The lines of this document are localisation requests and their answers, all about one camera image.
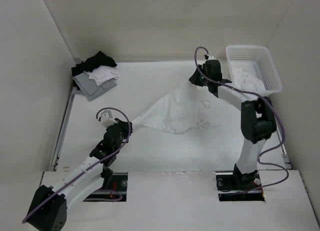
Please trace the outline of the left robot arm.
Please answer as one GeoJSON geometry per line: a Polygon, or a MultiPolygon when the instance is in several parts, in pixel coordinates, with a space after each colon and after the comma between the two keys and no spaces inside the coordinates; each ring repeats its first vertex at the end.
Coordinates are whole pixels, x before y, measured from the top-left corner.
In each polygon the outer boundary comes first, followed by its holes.
{"type": "Polygon", "coordinates": [[[74,206],[94,191],[105,191],[112,186],[110,166],[131,134],[131,122],[115,119],[82,164],[61,181],[51,186],[41,185],[35,191],[22,223],[28,223],[38,231],[60,231],[74,206]]]}

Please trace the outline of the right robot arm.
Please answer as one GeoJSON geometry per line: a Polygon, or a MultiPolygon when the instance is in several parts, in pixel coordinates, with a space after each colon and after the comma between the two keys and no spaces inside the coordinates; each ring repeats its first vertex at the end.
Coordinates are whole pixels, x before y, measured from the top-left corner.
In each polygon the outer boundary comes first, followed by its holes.
{"type": "Polygon", "coordinates": [[[198,64],[189,81],[193,85],[207,87],[215,97],[240,111],[240,130],[244,138],[241,154],[232,174],[217,175],[217,189],[230,192],[260,187],[262,184],[257,170],[258,156],[277,129],[275,116],[270,109],[271,100],[238,91],[230,80],[222,77],[221,64],[216,59],[198,64]]]}

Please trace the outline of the white tank top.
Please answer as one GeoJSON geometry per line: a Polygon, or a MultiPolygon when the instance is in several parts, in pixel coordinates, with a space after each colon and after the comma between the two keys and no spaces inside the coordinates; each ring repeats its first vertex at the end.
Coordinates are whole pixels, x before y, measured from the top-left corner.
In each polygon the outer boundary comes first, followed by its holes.
{"type": "Polygon", "coordinates": [[[208,100],[201,99],[197,86],[185,81],[158,99],[132,121],[132,128],[150,128],[182,135],[191,129],[207,130],[210,123],[202,119],[199,106],[210,108],[208,100]]]}

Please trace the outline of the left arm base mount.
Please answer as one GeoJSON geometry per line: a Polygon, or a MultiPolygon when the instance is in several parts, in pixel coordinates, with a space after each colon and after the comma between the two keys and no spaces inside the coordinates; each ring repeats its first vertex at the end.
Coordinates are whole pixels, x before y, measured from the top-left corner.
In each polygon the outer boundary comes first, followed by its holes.
{"type": "Polygon", "coordinates": [[[85,202],[126,202],[128,188],[128,173],[113,173],[112,177],[104,179],[101,188],[90,194],[85,202]]]}

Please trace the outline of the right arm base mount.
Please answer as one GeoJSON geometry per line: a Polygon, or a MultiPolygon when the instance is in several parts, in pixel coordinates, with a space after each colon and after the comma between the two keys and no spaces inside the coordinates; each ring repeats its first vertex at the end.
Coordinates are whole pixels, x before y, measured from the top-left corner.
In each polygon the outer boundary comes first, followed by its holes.
{"type": "Polygon", "coordinates": [[[259,175],[244,184],[237,184],[232,173],[216,174],[216,186],[220,202],[264,202],[262,189],[252,190],[261,186],[259,175]]]}

